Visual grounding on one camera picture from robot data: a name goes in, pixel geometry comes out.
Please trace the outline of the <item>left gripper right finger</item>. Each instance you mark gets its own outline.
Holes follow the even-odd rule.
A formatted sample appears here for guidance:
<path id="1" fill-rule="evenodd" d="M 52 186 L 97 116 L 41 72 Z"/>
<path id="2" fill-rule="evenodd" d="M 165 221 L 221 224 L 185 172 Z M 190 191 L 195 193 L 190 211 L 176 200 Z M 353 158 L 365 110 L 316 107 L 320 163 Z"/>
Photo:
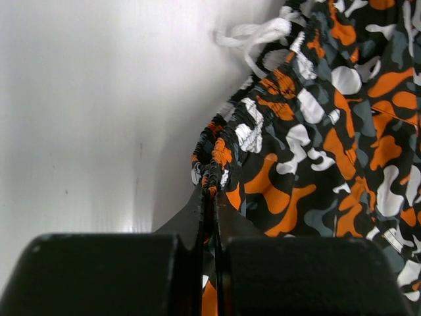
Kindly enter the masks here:
<path id="1" fill-rule="evenodd" d="M 410 315 L 381 249 L 360 238 L 269 237 L 214 199 L 220 315 Z"/>

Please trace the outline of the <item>orange camouflage shorts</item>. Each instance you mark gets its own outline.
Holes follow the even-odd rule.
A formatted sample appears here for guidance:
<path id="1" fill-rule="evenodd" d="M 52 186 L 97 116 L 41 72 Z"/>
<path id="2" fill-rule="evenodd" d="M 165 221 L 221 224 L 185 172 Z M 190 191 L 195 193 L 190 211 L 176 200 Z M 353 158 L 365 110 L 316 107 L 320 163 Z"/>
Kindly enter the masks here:
<path id="1" fill-rule="evenodd" d="M 271 237 L 375 242 L 420 314 L 420 2 L 286 1 L 217 32 L 251 75 L 191 178 Z"/>

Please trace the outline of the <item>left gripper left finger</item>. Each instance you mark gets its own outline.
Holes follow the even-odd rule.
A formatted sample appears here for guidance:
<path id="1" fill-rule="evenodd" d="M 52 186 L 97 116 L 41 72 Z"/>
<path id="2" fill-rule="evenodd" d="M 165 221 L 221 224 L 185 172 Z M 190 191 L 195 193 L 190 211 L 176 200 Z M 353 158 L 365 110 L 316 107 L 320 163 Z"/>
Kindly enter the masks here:
<path id="1" fill-rule="evenodd" d="M 203 203 L 188 203 L 152 233 L 62 233 L 34 238 L 1 296 L 2 315 L 200 315 Z"/>

